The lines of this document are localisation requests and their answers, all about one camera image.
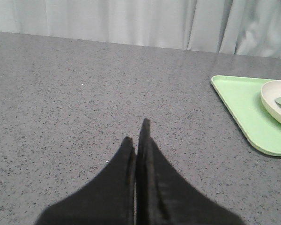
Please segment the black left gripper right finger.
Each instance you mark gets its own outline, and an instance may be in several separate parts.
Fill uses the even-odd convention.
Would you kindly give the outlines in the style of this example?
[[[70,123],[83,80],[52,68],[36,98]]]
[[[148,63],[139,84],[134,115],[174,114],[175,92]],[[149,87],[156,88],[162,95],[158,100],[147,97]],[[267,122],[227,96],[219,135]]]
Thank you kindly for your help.
[[[139,225],[242,225],[235,213],[189,184],[161,153],[144,119],[136,163]]]

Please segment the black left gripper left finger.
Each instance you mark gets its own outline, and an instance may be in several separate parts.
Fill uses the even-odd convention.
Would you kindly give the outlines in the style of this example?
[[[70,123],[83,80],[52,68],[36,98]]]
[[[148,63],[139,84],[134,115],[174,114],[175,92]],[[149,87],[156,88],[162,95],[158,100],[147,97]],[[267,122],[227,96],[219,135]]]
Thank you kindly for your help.
[[[46,208],[37,225],[132,225],[136,154],[125,137],[107,166],[87,185]]]

